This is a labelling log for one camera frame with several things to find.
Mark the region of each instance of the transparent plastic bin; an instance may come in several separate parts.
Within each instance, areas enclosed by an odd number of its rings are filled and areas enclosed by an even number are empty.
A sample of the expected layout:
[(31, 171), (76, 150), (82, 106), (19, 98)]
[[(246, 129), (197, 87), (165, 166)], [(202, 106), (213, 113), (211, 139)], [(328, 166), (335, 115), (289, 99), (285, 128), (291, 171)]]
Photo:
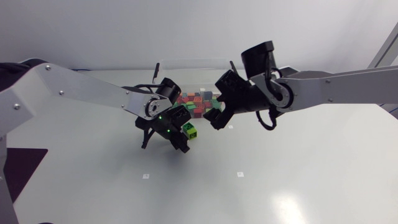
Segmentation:
[(184, 105), (192, 118), (202, 118), (212, 108), (224, 109), (223, 103), (214, 100), (221, 95), (215, 83), (230, 69), (230, 62), (222, 58), (161, 60), (153, 82), (160, 84), (164, 78), (173, 80), (182, 91), (173, 107)]

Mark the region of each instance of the table surface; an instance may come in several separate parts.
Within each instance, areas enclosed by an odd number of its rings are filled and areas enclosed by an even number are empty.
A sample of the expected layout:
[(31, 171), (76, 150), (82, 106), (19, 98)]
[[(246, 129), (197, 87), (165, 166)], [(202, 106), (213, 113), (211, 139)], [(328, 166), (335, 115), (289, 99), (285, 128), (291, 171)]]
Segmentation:
[[(124, 86), (153, 71), (86, 74)], [(141, 149), (135, 119), (53, 97), (9, 133), (8, 147), (49, 149), (20, 223), (398, 223), (398, 121), (376, 105), (294, 111), (274, 131), (254, 113), (219, 131), (193, 119), (186, 154), (158, 134)]]

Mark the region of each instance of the black mat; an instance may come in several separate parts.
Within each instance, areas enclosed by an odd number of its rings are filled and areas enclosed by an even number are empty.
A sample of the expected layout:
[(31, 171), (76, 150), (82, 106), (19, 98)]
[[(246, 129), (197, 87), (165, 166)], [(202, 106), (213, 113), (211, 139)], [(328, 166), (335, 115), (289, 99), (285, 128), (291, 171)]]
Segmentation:
[(4, 176), (12, 202), (17, 200), (48, 149), (7, 148)]

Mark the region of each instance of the pile of blocks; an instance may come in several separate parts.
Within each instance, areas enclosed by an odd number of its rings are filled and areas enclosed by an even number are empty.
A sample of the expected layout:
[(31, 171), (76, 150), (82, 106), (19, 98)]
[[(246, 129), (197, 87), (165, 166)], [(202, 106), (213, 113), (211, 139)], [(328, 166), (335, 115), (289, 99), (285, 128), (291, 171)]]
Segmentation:
[(214, 95), (212, 91), (202, 90), (198, 93), (181, 93), (173, 108), (183, 105), (190, 112), (192, 118), (201, 118), (212, 108), (221, 109), (221, 102), (217, 101), (218, 95)]

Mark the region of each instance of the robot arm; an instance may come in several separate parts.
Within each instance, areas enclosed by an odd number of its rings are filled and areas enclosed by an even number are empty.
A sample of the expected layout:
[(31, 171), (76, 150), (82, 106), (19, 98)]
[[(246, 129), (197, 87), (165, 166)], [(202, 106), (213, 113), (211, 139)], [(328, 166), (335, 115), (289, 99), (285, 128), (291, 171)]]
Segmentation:
[(184, 107), (170, 110), (181, 89), (168, 78), (160, 85), (121, 88), (39, 59), (0, 64), (0, 69), (0, 136), (34, 117), (43, 103), (55, 95), (137, 115), (136, 126), (144, 130), (142, 148), (152, 134), (158, 132), (176, 149), (189, 150), (187, 137), (180, 130), (190, 115)]
[[(268, 130), (276, 127), (276, 117), (324, 103), (398, 103), (398, 67), (372, 68), (331, 74), (327, 72), (285, 73), (276, 68), (271, 41), (241, 54), (246, 75), (226, 72), (217, 82), (222, 92), (218, 101), (225, 110), (211, 110), (204, 117), (216, 128), (224, 128), (234, 114), (255, 111)], [(262, 122), (260, 110), (269, 110), (272, 126)]]

